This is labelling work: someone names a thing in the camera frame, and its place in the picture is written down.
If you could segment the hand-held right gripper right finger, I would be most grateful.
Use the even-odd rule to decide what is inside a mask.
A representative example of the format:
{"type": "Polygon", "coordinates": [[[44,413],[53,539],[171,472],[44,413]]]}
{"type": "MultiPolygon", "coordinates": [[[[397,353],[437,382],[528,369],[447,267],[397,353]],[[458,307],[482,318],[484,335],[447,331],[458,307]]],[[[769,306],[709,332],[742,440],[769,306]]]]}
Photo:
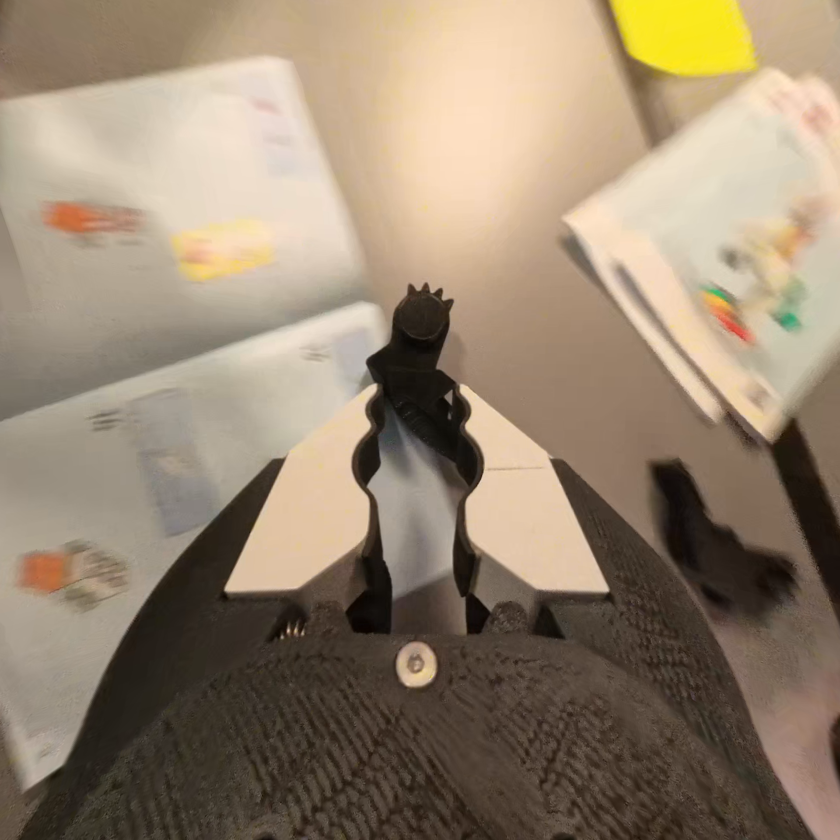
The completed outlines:
{"type": "Polygon", "coordinates": [[[455,388],[456,467],[466,483],[454,576],[476,633],[502,603],[531,626],[557,601],[599,602],[610,588],[549,453],[466,385],[455,388]]]}

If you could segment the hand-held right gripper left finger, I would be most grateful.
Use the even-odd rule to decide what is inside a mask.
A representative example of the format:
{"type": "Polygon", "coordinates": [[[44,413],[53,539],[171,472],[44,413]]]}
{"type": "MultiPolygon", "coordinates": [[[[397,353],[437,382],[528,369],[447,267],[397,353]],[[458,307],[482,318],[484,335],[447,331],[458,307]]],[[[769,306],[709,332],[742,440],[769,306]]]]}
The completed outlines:
{"type": "Polygon", "coordinates": [[[376,500],[385,399],[372,384],[295,445],[226,584],[230,598],[276,595],[309,614],[336,602],[363,633],[392,629],[392,579],[376,500]]]}

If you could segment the black spiked lego piece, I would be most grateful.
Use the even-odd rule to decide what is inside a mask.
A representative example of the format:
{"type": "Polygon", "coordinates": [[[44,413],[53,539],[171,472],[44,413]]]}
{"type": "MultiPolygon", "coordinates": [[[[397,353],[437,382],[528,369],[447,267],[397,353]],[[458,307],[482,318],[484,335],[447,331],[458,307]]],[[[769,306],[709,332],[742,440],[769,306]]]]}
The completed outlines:
{"type": "Polygon", "coordinates": [[[394,309],[390,339],[366,366],[407,430],[472,481],[480,454],[466,432],[471,408],[455,380],[438,368],[453,306],[442,289],[409,285],[394,309]]]}

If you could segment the open lego instruction booklet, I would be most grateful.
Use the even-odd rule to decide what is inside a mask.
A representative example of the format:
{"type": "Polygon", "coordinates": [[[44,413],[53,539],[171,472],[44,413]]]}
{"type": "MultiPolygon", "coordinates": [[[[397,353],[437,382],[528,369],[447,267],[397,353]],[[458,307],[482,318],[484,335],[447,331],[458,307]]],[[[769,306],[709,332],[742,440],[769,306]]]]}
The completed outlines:
{"type": "Polygon", "coordinates": [[[382,341],[293,65],[2,102],[2,730],[28,790],[186,547],[382,341]]]}

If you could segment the yellow sticky note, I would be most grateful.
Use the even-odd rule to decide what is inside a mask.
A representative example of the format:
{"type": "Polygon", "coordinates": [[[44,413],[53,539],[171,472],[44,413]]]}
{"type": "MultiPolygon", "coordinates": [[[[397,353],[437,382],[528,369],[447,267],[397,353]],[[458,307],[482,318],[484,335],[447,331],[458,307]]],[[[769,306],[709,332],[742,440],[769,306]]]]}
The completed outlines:
{"type": "Polygon", "coordinates": [[[737,1],[610,1],[627,54],[678,77],[750,73],[759,62],[737,1]]]}

